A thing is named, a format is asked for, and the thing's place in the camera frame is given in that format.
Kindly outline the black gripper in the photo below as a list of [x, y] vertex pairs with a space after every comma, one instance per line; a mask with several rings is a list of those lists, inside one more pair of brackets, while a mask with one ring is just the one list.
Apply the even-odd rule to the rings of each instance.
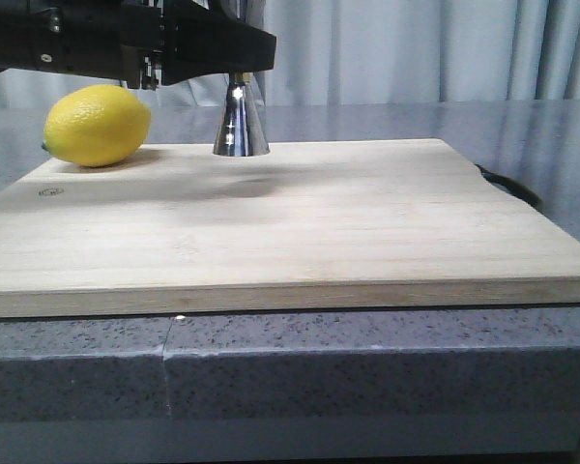
[[0, 1], [0, 73], [27, 70], [118, 80], [154, 90], [275, 65], [276, 37], [226, 1]]

